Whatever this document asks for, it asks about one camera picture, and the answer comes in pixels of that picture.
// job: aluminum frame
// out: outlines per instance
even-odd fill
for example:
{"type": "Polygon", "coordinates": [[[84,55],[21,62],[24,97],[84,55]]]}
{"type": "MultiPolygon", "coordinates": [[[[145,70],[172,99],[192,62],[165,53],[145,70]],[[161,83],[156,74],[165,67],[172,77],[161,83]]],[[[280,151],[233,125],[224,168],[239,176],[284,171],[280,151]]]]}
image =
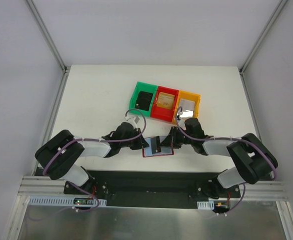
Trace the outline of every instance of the aluminum frame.
{"type": "MultiPolygon", "coordinates": [[[[239,70],[241,75],[241,80],[243,84],[243,88],[245,91],[245,95],[247,98],[247,102],[251,111],[252,119],[254,122],[255,130],[260,137],[259,128],[257,125],[257,121],[255,118],[255,112],[253,105],[250,100],[250,96],[245,85],[245,81],[243,79],[243,73],[248,68],[251,60],[259,50],[260,45],[263,43],[267,34],[270,32],[274,23],[279,18],[281,12],[287,5],[289,0],[280,0],[278,5],[276,6],[272,16],[270,17],[268,23],[265,28],[261,32],[257,41],[255,42],[249,56],[245,60],[243,67],[239,70]]],[[[45,133],[42,138],[41,143],[44,144],[50,139],[52,134],[52,130],[54,127],[54,123],[58,114],[59,106],[61,103],[61,99],[63,96],[63,92],[66,86],[67,78],[69,75],[70,67],[67,67],[57,50],[57,47],[37,9],[33,0],[25,0],[26,5],[28,6],[32,16],[40,32],[42,33],[43,38],[45,39],[50,51],[52,52],[54,58],[56,59],[59,67],[63,71],[63,77],[61,79],[57,94],[54,99],[54,103],[51,108],[50,117],[48,119],[45,133]]],[[[37,169],[37,162],[34,163],[34,171],[37,169]]],[[[55,180],[52,181],[48,177],[42,176],[25,176],[22,180],[18,195],[16,197],[16,201],[12,210],[12,213],[9,218],[8,226],[4,233],[3,238],[8,240],[17,240],[19,237],[19,233],[22,227],[23,218],[27,209],[27,205],[30,199],[30,196],[63,196],[63,188],[64,188],[64,180],[55,180]]],[[[69,195],[73,197],[83,197],[83,195],[69,195]]],[[[280,214],[280,219],[283,225],[283,229],[288,240],[293,240],[293,215],[290,203],[288,202],[287,192],[284,189],[284,185],[281,182],[269,182],[269,181],[260,181],[255,185],[246,185],[246,193],[244,201],[276,201],[278,211],[280,214]]]]}
{"type": "MultiPolygon", "coordinates": [[[[22,179],[18,196],[83,197],[83,195],[64,195],[65,183],[66,181],[63,179],[51,180],[47,176],[25,176],[22,179]]],[[[243,200],[283,202],[288,200],[288,196],[282,182],[258,181],[254,185],[246,185],[243,200]]]]}

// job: white tabletop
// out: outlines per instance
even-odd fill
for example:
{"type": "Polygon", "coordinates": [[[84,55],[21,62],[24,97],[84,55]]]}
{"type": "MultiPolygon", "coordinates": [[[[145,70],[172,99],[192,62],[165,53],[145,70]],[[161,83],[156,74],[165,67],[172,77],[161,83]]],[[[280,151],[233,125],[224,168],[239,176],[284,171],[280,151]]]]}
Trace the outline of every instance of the white tabletop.
{"type": "MultiPolygon", "coordinates": [[[[208,135],[241,137],[256,133],[237,67],[163,65],[73,65],[52,136],[63,129],[73,135],[100,138],[123,121],[136,83],[145,82],[201,95],[198,119],[208,135]]],[[[146,137],[164,136],[173,125],[147,118],[146,137]]],[[[174,155],[142,157],[123,148],[111,158],[82,157],[88,170],[221,172],[234,167],[230,157],[202,156],[190,145],[174,155]]]]}

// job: purple cable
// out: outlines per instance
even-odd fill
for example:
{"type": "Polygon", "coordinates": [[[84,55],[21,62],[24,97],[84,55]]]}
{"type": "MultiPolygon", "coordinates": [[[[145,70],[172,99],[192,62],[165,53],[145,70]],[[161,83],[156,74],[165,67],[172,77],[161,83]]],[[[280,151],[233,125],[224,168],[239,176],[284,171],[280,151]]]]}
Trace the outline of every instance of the purple cable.
{"type": "MultiPolygon", "coordinates": [[[[97,197],[94,196],[92,193],[89,193],[89,192],[87,192],[87,191],[81,189],[80,187],[78,187],[77,185],[75,185],[73,182],[70,182],[70,181],[69,181],[69,183],[70,183],[73,187],[75,187],[76,189],[78,189],[79,191],[81,191],[81,192],[83,192],[83,193],[85,193],[85,194],[91,196],[91,197],[92,197],[94,200],[96,200],[96,202],[97,202],[96,206],[91,207],[90,209],[87,209],[87,210],[77,209],[80,213],[91,212],[91,211],[97,209],[97,208],[100,206],[100,201],[99,201],[99,199],[97,199],[97,197]]],[[[46,219],[48,219],[48,218],[51,218],[51,217],[53,217],[53,216],[55,216],[55,215],[57,215],[57,214],[63,212],[64,210],[72,209],[73,207],[74,207],[74,206],[67,206],[67,207],[64,207],[64,208],[60,209],[59,211],[54,212],[53,214],[51,214],[51,215],[49,215],[49,216],[46,216],[46,217],[43,217],[43,218],[39,218],[39,219],[32,218],[32,217],[30,216],[30,213],[29,213],[29,212],[30,212],[30,209],[28,208],[28,209],[26,210],[26,216],[27,216],[28,219],[30,219],[30,220],[33,221],[33,222],[41,222],[41,221],[43,221],[43,220],[46,220],[46,219]]]]}
{"type": "Polygon", "coordinates": [[[243,185],[243,192],[242,192],[242,196],[240,198],[240,200],[234,205],[234,207],[232,207],[229,211],[227,211],[228,213],[233,211],[233,209],[235,209],[243,200],[243,198],[245,197],[245,193],[246,193],[246,184],[245,183],[241,183],[243,185]]]}
{"type": "Polygon", "coordinates": [[[83,141],[101,142],[101,143],[121,143],[121,142],[132,141],[134,139],[139,138],[147,128],[147,120],[146,120],[146,117],[144,116],[144,114],[139,109],[136,109],[136,108],[131,108],[131,109],[127,110],[125,112],[125,116],[127,116],[128,113],[131,111],[138,111],[144,120],[144,127],[138,135],[131,137],[131,138],[128,138],[128,139],[119,139],[119,140],[100,140],[100,139],[95,139],[95,138],[85,138],[85,139],[83,139],[83,141]]]}
{"type": "MultiPolygon", "coordinates": [[[[131,108],[131,109],[129,109],[129,110],[127,110],[126,112],[125,112],[125,116],[127,116],[128,115],[128,113],[129,112],[131,112],[131,111],[138,111],[140,114],[141,114],[141,116],[142,116],[142,118],[143,118],[143,120],[144,120],[144,127],[143,127],[143,129],[142,129],[142,131],[138,134],[138,135],[136,135],[136,136],[134,136],[134,137],[131,137],[131,138],[128,138],[128,139],[119,139],[119,140],[101,140],[101,139],[94,139],[94,138],[85,138],[85,139],[82,139],[82,138],[77,138],[77,139],[73,139],[72,141],[70,141],[70,142],[68,142],[66,145],[64,145],[52,158],[51,158],[51,160],[47,163],[47,165],[45,166],[45,168],[43,169],[43,176],[47,176],[48,175],[48,169],[49,169],[49,167],[51,166],[51,164],[56,160],[56,158],[68,147],[68,146],[70,146],[70,145],[72,145],[72,144],[74,144],[74,143],[76,143],[76,142],[80,142],[80,141],[94,141],[94,142],[102,142],[102,143],[120,143],[120,142],[127,142],[127,141],[132,141],[132,140],[134,140],[134,139],[137,139],[137,138],[139,138],[143,133],[144,133],[144,131],[146,130],[146,128],[147,128],[147,120],[146,120],[146,117],[144,116],[144,114],[139,110],[139,109],[136,109],[136,108],[131,108]]],[[[87,210],[82,210],[82,209],[78,209],[78,211],[79,212],[81,212],[81,213],[85,213],[85,212],[90,212],[90,211],[93,211],[93,210],[95,210],[96,208],[98,208],[99,207],[99,205],[100,205],[100,202],[99,202],[99,200],[93,195],[93,194],[91,194],[91,193],[89,193],[89,192],[87,192],[87,191],[85,191],[85,190],[83,190],[83,189],[81,189],[80,187],[78,187],[76,184],[74,184],[73,182],[69,182],[73,187],[75,187],[76,189],[78,189],[79,191],[81,191],[81,192],[83,192],[83,193],[85,193],[85,194],[87,194],[87,195],[90,195],[94,200],[96,200],[96,202],[97,202],[97,205],[96,206],[94,206],[94,207],[91,207],[90,209],[87,209],[87,210]]],[[[62,208],[62,209],[60,209],[59,211],[57,211],[57,212],[55,212],[55,213],[53,213],[53,214],[51,214],[51,215],[49,215],[49,216],[46,216],[46,217],[44,217],[44,218],[40,218],[40,219],[35,219],[35,218],[32,218],[32,217],[30,217],[30,214],[29,214],[29,209],[26,211],[26,215],[27,215],[27,218],[28,219],[30,219],[31,221],[34,221],[34,222],[40,222],[40,221],[43,221],[43,220],[45,220],[45,219],[48,219],[48,218],[50,218],[50,217],[53,217],[53,216],[55,216],[55,215],[57,215],[57,214],[59,214],[59,213],[61,213],[61,212],[63,212],[64,210],[67,210],[67,209],[72,209],[72,207],[70,207],[70,206],[67,206],[67,207],[64,207],[64,208],[62,208]]]]}
{"type": "Polygon", "coordinates": [[[181,131],[181,133],[186,136],[187,138],[191,139],[191,140],[195,140],[195,141],[215,141],[215,140],[231,140],[231,141],[235,141],[235,142],[242,142],[245,143],[247,145],[250,145],[252,148],[254,148],[263,158],[264,160],[269,164],[270,168],[272,169],[272,171],[274,172],[274,178],[272,180],[275,180],[278,176],[277,174],[277,170],[275,168],[275,166],[272,164],[272,162],[268,159],[268,157],[252,142],[241,139],[241,138],[234,138],[234,137],[214,137],[214,138],[195,138],[192,137],[188,134],[186,134],[183,129],[179,126],[178,124],[178,114],[179,112],[182,111],[182,107],[180,106],[177,111],[176,111],[176,115],[175,115],[175,122],[177,125],[177,128],[181,131]]]}
{"type": "Polygon", "coordinates": [[[143,120],[144,120],[144,127],[142,129],[142,131],[134,136],[134,137],[131,137],[131,138],[128,138],[128,139],[119,139],[119,140],[101,140],[101,139],[95,139],[95,138],[85,138],[85,139],[82,139],[82,138],[77,138],[77,139],[73,139],[72,141],[69,141],[66,145],[64,145],[52,158],[51,160],[47,163],[47,165],[45,166],[45,168],[43,169],[43,176],[47,176],[48,175],[48,169],[49,167],[51,166],[51,164],[56,160],[56,158],[68,147],[70,146],[71,144],[74,144],[76,142],[80,142],[80,141],[90,141],[90,142],[101,142],[101,143],[120,143],[120,142],[127,142],[127,141],[132,141],[134,139],[137,139],[139,138],[143,133],[144,131],[146,130],[147,128],[147,120],[146,120],[146,117],[144,116],[144,114],[139,110],[139,109],[135,109],[135,108],[131,108],[129,110],[127,110],[125,112],[125,116],[128,115],[129,112],[131,111],[138,111],[143,120]]]}

